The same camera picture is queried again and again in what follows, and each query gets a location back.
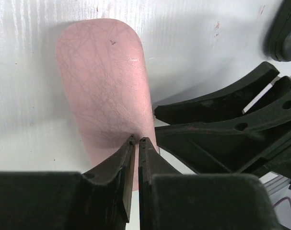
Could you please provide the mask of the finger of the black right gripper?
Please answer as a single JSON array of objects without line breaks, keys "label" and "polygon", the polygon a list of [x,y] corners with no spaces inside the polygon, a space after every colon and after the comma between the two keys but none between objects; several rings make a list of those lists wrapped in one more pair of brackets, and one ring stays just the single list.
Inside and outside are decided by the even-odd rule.
[{"label": "finger of the black right gripper", "polygon": [[238,118],[157,127],[157,144],[196,173],[275,172],[291,178],[291,78]]},{"label": "finger of the black right gripper", "polygon": [[170,125],[219,122],[243,115],[243,109],[269,84],[279,71],[262,62],[235,83],[216,92],[178,103],[159,105],[155,117]]}]

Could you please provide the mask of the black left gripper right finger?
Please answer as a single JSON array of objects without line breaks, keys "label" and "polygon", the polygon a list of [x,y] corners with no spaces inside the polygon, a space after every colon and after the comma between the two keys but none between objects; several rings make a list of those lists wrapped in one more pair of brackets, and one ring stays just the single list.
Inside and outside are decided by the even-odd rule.
[{"label": "black left gripper right finger", "polygon": [[142,230],[276,230],[273,205],[250,174],[182,174],[149,138],[139,147]]}]

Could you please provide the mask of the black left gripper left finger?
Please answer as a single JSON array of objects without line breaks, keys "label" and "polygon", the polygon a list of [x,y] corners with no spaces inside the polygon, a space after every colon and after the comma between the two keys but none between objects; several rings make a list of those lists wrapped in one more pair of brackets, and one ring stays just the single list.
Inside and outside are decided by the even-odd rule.
[{"label": "black left gripper left finger", "polygon": [[134,162],[130,136],[85,173],[0,172],[0,230],[125,229]]}]

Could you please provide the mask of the pink glasses case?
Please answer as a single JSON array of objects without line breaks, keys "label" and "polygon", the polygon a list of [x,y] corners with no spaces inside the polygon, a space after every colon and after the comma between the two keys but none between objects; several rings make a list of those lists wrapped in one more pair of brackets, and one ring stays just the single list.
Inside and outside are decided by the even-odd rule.
[{"label": "pink glasses case", "polygon": [[130,135],[156,144],[142,43],[129,25],[116,19],[74,23],[61,33],[56,59],[92,166]]}]

